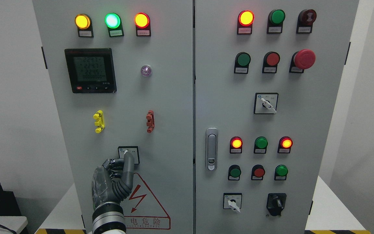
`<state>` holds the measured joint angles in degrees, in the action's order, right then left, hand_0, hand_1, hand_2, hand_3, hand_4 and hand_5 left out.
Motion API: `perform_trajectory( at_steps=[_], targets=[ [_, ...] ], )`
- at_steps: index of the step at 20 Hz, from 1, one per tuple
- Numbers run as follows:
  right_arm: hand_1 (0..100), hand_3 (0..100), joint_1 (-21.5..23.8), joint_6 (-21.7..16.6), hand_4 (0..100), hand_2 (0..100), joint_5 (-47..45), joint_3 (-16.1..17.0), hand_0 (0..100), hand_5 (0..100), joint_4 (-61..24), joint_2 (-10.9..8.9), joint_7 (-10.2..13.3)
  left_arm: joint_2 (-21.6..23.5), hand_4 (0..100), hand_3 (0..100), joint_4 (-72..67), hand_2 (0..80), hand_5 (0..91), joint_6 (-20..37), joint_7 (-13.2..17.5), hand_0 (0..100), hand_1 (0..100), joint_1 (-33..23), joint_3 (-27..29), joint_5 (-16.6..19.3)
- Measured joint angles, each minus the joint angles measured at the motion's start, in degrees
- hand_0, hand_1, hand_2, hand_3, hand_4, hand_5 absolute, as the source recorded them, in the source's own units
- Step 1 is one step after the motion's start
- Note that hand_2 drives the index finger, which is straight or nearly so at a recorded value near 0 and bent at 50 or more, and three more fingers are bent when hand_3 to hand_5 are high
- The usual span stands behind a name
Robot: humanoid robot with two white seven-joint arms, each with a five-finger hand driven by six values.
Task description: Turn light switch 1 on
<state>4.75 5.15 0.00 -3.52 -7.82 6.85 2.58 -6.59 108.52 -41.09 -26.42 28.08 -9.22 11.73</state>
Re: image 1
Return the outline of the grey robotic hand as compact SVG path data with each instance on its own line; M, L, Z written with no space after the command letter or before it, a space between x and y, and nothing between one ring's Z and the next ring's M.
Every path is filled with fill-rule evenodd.
M120 203L133 188L134 157L126 150L123 159L107 159L98 166L92 179L94 209L106 202Z

